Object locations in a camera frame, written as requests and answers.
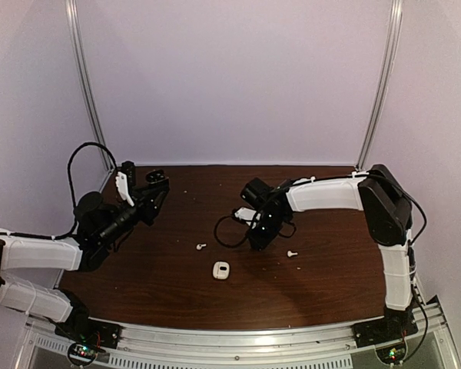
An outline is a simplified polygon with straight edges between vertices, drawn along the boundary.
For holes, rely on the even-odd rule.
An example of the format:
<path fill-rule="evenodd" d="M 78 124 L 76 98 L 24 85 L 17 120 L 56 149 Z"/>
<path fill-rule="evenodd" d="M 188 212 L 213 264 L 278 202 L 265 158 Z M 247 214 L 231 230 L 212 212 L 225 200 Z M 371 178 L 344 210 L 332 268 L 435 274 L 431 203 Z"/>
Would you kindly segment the black earbud charging case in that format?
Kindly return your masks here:
<path fill-rule="evenodd" d="M 167 177 L 164 173 L 164 170 L 158 169 L 154 171 L 150 171 L 145 175 L 145 181 L 148 184 L 156 184 L 162 181 L 166 181 Z"/>

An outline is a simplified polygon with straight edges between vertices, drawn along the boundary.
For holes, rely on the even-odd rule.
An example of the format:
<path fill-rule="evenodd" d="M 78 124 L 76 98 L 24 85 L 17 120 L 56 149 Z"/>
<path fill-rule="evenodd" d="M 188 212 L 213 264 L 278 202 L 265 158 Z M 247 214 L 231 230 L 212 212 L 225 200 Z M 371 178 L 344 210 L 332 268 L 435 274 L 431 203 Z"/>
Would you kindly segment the white earbud charging case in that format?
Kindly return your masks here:
<path fill-rule="evenodd" d="M 226 261 L 217 261 L 214 263 L 212 275 L 215 280 L 227 280 L 230 275 L 230 265 Z"/>

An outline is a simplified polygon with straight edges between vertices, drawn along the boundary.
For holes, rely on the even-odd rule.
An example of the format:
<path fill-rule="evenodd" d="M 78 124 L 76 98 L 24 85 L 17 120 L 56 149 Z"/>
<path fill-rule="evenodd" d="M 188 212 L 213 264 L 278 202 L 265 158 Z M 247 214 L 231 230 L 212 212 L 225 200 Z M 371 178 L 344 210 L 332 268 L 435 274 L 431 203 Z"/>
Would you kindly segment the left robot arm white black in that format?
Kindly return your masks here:
<path fill-rule="evenodd" d="M 33 237 L 0 230 L 0 306 L 63 324 L 78 341 L 90 340 L 95 324 L 72 293 L 45 288 L 7 272 L 21 268 L 95 271 L 139 222 L 154 223 L 169 191 L 169 182 L 163 179 L 121 191 L 120 204 L 107 204 L 101 193 L 89 192 L 74 210 L 78 228 L 70 236 Z"/>

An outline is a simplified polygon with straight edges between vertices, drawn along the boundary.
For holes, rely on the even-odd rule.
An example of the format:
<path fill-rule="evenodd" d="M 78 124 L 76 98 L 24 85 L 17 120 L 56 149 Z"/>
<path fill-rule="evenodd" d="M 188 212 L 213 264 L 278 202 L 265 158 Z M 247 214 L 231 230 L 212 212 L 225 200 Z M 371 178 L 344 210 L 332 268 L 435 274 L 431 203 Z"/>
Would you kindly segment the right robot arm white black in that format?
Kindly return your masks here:
<path fill-rule="evenodd" d="M 386 297 L 378 331 L 392 340 L 407 328 L 416 273 L 412 236 L 415 202 L 385 165 L 335 178 L 289 179 L 276 187 L 254 178 L 240 196 L 248 206 L 233 211 L 232 217 L 246 224 L 246 239 L 257 251 L 265 249 L 285 224 L 291 224 L 296 213 L 327 209 L 363 212 L 383 262 Z"/>

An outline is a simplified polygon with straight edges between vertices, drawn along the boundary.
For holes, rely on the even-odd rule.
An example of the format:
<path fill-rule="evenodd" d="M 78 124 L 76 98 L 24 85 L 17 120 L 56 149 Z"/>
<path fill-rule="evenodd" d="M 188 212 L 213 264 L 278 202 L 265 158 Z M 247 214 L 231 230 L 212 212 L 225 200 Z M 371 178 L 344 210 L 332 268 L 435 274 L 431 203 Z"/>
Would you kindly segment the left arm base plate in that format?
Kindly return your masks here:
<path fill-rule="evenodd" d="M 53 322 L 55 334 L 96 349 L 116 349 L 121 334 L 119 324 L 91 318 L 81 318 L 76 323 Z"/>

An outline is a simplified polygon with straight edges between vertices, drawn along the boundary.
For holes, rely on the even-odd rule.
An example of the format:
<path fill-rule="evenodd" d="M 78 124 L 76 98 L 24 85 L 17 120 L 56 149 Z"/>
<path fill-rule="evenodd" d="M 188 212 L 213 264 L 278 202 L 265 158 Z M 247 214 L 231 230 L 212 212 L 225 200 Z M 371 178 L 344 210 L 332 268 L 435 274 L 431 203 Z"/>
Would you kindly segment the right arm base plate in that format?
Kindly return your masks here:
<path fill-rule="evenodd" d="M 410 319 L 382 317 L 353 325 L 353 335 L 357 347 L 385 344 L 402 340 L 404 335 L 416 334 L 418 327 Z"/>

